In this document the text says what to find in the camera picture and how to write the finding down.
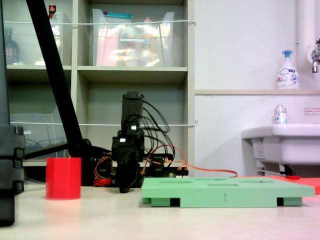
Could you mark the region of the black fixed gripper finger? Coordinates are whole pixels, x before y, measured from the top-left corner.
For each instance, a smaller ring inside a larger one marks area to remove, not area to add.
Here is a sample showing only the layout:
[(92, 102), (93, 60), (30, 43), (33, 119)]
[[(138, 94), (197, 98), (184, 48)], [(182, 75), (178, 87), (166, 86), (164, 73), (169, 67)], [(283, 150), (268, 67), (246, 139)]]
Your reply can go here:
[(134, 150), (129, 154), (128, 161), (128, 186), (127, 191), (129, 191), (138, 181), (139, 178), (139, 153)]

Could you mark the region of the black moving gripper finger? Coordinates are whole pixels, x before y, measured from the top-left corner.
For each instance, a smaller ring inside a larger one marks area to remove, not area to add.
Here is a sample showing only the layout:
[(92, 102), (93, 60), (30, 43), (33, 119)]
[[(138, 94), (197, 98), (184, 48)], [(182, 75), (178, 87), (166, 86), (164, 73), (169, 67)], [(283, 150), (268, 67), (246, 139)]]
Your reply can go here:
[(116, 168), (116, 182), (119, 187), (120, 193), (128, 192), (128, 184), (127, 184), (127, 165), (117, 162)]

